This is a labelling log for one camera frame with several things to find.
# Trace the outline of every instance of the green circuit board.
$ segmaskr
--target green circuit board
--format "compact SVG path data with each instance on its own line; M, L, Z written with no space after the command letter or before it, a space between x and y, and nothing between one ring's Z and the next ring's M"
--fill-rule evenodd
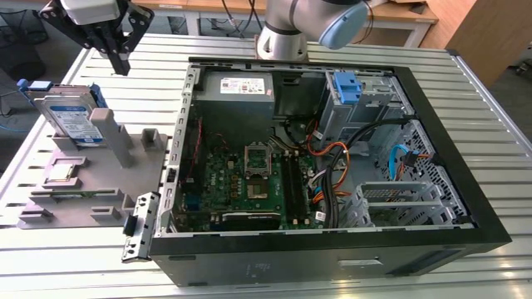
M299 157L303 178L313 169L311 157ZM265 167L262 159L254 157L257 167ZM302 186L309 205L307 187ZM190 212L190 228L193 231L211 231L217 217L229 212L273 212L282 215L279 229L319 228L311 219L299 223L287 223L283 191L282 156L274 154L271 159L271 175L267 178L245 175L245 153L214 153L209 155L205 172L205 192L199 198L198 210Z

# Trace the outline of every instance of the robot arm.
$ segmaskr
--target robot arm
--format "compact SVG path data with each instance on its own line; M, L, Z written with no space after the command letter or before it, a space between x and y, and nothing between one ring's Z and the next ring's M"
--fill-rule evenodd
M305 60L307 39L330 49L345 47L369 15L363 0L270 0L258 41L263 59Z
M101 51L119 75L130 73L130 53L149 30L151 9L131 0L53 0L39 14L82 47ZM127 14L134 31L125 35Z
M126 36L123 19L134 31ZM258 41L263 59L305 60L307 38L330 49L345 47L365 25L363 0L270 0ZM119 75L130 73L130 53L149 30L154 11L131 0L51 0L43 19L85 48L95 47Z

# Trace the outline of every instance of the motherboard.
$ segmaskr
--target motherboard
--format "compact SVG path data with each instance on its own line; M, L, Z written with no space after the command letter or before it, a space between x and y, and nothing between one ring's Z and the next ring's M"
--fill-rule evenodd
M309 209L313 169L313 157L274 153L262 143L210 153L203 191L185 195L182 222L193 232L321 228Z

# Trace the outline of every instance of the metal slatted table surface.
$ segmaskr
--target metal slatted table surface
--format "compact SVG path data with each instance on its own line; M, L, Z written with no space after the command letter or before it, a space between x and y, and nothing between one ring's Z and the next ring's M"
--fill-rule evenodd
M85 50L63 83L97 82L117 121L126 124L130 133L155 127L171 135L181 113L189 57L254 58L254 53L253 40L149 34L131 55L129 77L114 75L110 62L95 50ZM450 263L422 277L281 283L258 288L178 288L154 262L121 263L126 238L119 227L17 228L29 192L39 183L55 148L50 139L54 129L41 117L0 180L2 298L173 295L463 298L475 294L522 299L531 296L532 147L462 58L443 50L355 45L333 52L310 44L309 54L315 62L398 65L413 69L514 242Z

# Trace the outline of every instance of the white sticker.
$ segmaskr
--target white sticker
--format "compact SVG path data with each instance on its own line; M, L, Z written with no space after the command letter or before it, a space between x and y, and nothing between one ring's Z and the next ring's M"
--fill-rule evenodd
M322 140L322 138L325 137L325 134L322 134L318 130L313 132L313 135L315 135L315 137Z
M341 267L349 266L371 266L371 265L383 265L383 263L378 260L339 260Z
M417 19L418 23L434 23L434 20L427 20L427 19Z
M323 212L317 212L317 220L318 221L326 221L326 216L327 214Z
M223 78L221 81L221 93L263 95L266 92L263 78Z
M182 5L171 5L171 4L159 4L161 8L177 8L177 9L182 9L183 6Z
M83 106L51 106L62 128L69 136L82 143L98 143L103 141L99 129L90 121L90 112Z

